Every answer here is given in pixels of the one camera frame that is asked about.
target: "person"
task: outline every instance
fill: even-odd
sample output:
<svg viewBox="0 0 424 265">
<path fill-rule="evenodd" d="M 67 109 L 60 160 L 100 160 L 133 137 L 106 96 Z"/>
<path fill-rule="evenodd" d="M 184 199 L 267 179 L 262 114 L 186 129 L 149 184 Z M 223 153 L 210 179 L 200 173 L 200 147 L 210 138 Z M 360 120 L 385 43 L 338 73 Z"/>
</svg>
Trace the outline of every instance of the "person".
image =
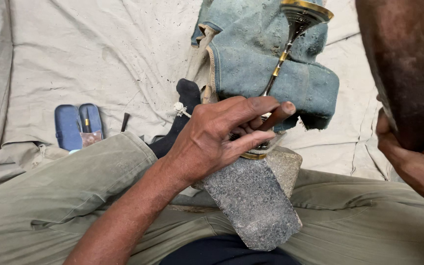
<svg viewBox="0 0 424 265">
<path fill-rule="evenodd" d="M 221 211 L 167 207 L 272 139 L 254 129 L 278 105 L 197 105 L 160 159 L 125 132 L 0 185 L 0 264 L 424 264 L 424 152 L 401 148 L 383 111 L 380 150 L 415 190 L 302 169 L 290 200 L 303 228 L 271 252 L 246 249 Z"/>
</svg>

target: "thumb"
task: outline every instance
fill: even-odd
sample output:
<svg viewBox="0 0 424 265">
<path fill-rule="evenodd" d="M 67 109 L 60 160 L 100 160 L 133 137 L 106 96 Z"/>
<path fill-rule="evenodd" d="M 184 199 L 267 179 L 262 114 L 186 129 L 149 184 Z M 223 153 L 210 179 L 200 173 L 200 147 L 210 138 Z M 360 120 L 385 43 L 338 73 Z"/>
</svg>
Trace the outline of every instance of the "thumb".
<svg viewBox="0 0 424 265">
<path fill-rule="evenodd" d="M 233 142 L 229 142 L 229 150 L 232 156 L 240 156 L 241 154 L 255 148 L 263 142 L 271 141 L 275 134 L 273 131 L 254 131 L 246 134 Z"/>
</svg>

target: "wrist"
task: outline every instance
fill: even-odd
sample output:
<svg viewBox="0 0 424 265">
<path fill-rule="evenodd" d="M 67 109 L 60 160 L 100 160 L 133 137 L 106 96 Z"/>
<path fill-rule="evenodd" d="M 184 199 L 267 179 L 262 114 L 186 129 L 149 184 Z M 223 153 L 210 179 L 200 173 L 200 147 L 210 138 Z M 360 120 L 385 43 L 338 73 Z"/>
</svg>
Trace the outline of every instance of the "wrist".
<svg viewBox="0 0 424 265">
<path fill-rule="evenodd" d="M 178 159 L 171 159 L 168 155 L 156 161 L 145 174 L 148 178 L 155 178 L 166 184 L 172 191 L 180 192 L 191 185 L 190 172 Z"/>
</svg>

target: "man's right hand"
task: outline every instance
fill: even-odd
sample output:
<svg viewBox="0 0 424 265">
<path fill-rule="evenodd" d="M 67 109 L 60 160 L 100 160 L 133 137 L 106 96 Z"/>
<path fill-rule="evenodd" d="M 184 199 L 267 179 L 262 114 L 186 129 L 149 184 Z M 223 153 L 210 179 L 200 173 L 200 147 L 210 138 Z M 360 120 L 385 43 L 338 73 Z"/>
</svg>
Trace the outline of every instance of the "man's right hand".
<svg viewBox="0 0 424 265">
<path fill-rule="evenodd" d="M 400 177 L 416 192 L 424 197 L 424 151 L 421 153 L 406 150 L 395 138 L 383 109 L 379 112 L 376 133 L 379 149 Z"/>
<path fill-rule="evenodd" d="M 197 105 L 171 150 L 157 163 L 176 172 L 185 188 L 273 139 L 274 132 L 256 129 L 262 124 L 261 115 L 278 106 L 274 97 L 232 97 L 215 104 Z M 231 142 L 230 132 L 241 137 Z"/>
</svg>

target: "denim cloth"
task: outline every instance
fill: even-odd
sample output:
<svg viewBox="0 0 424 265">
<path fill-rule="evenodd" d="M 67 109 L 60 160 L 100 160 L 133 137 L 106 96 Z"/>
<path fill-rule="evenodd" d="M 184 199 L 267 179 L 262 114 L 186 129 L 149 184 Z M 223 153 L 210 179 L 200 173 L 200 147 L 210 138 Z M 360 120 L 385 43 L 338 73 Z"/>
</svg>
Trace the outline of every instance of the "denim cloth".
<svg viewBox="0 0 424 265">
<path fill-rule="evenodd" d="M 321 0 L 312 0 L 322 4 Z M 204 27 L 218 34 L 209 43 L 213 57 L 212 89 L 220 99 L 261 94 L 288 38 L 288 22 L 279 0 L 204 0 L 192 46 L 198 46 Z M 309 29 L 294 43 L 270 95 L 291 101 L 297 113 L 275 131 L 294 127 L 298 116 L 307 129 L 325 129 L 335 110 L 339 79 L 315 62 L 327 41 L 327 25 Z"/>
</svg>

